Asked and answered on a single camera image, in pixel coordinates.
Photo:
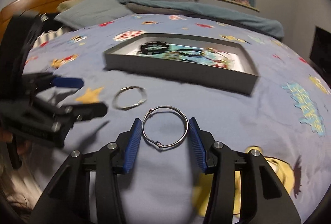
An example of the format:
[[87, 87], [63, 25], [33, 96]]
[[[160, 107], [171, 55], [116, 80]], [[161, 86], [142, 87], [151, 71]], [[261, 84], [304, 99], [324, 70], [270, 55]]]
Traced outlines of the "silver wire bangle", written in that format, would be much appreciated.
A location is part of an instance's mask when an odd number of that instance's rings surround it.
[[142, 120], [144, 142], [162, 152], [179, 147], [189, 130], [186, 115], [173, 106], [150, 108]]

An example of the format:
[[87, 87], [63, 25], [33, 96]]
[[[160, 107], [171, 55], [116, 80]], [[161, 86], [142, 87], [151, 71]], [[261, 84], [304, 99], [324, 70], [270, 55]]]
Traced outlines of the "striped black white cloth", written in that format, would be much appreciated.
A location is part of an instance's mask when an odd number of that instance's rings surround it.
[[71, 32], [71, 28], [69, 27], [61, 27], [58, 30], [50, 30], [48, 32], [42, 33], [34, 42], [32, 48], [40, 47], [46, 45], [50, 40], [55, 39], [65, 33]]

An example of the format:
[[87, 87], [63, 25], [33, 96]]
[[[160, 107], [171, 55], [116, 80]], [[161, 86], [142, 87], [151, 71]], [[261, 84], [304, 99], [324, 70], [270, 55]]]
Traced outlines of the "silver twisted bangle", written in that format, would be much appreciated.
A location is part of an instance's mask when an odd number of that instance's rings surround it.
[[141, 106], [147, 100], [146, 90], [140, 86], [128, 86], [120, 89], [113, 98], [112, 106], [127, 111]]

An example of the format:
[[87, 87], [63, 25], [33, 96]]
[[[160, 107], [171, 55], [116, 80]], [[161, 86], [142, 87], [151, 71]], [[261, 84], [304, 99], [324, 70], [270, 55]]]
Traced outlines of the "blue cartoon bed sheet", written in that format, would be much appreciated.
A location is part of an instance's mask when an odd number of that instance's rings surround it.
[[[252, 95], [244, 96], [184, 82], [105, 69], [105, 50], [131, 32], [176, 33], [224, 40], [243, 40], [259, 79]], [[235, 151], [260, 146], [268, 157], [289, 163], [295, 171], [291, 198], [302, 220], [321, 202], [330, 186], [330, 92], [317, 86], [319, 75], [304, 59], [277, 41], [246, 29], [205, 19], [170, 19], [166, 15], [128, 15], [112, 23], [67, 33], [33, 48], [26, 72], [50, 71], [55, 59], [71, 57], [55, 73], [84, 80], [77, 92], [52, 88], [40, 97], [56, 105], [78, 103], [87, 89], [108, 106], [100, 119], [76, 124], [62, 149], [35, 145], [28, 158], [32, 174], [45, 188], [73, 150], [93, 152], [127, 131], [150, 108], [168, 105], [194, 117], [203, 130]], [[147, 100], [139, 107], [120, 111], [112, 107], [122, 88], [140, 86]]]

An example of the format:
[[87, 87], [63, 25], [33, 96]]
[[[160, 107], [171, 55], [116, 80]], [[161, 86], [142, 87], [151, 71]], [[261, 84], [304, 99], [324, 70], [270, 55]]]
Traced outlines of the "grey blue pillow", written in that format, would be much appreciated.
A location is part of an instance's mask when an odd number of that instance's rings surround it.
[[72, 29], [81, 29], [133, 15], [117, 0], [68, 0], [57, 6], [54, 20]]

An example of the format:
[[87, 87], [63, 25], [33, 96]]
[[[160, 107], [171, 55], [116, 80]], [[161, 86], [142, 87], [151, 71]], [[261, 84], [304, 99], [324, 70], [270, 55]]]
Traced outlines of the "printed green blue paper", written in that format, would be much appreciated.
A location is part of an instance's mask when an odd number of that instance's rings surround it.
[[216, 48], [193, 47], [168, 42], [145, 42], [129, 55], [197, 63], [244, 72], [239, 56]]

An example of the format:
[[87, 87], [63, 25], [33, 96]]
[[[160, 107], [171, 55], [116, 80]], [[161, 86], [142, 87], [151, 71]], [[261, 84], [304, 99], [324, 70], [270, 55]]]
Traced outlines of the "grey shallow tray box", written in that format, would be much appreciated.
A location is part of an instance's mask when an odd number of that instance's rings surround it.
[[[244, 72], [197, 63], [129, 55], [145, 42], [168, 42], [200, 48], [216, 48], [239, 56]], [[144, 33], [104, 51], [108, 70], [121, 70], [175, 81], [199, 84], [250, 95], [259, 78], [258, 70], [242, 45], [202, 36]]]

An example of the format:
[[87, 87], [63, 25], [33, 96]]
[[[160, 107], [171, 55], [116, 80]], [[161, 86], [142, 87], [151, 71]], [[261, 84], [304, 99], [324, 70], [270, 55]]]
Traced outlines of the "black tv monitor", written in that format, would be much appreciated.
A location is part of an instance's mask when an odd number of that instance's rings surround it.
[[330, 32], [315, 27], [313, 46], [309, 59], [324, 75], [330, 75]]

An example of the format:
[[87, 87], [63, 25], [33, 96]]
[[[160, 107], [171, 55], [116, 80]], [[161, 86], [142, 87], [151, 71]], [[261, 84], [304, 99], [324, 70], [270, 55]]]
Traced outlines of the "teal folded blanket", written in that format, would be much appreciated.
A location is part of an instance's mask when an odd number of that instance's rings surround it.
[[210, 19], [227, 23], [236, 27], [271, 36], [275, 39], [284, 38], [283, 25], [273, 19], [257, 17], [255, 15], [222, 8], [215, 5], [197, 2], [158, 1], [158, 0], [116, 0], [131, 11], [140, 14], [169, 14], [186, 15], [195, 18]]

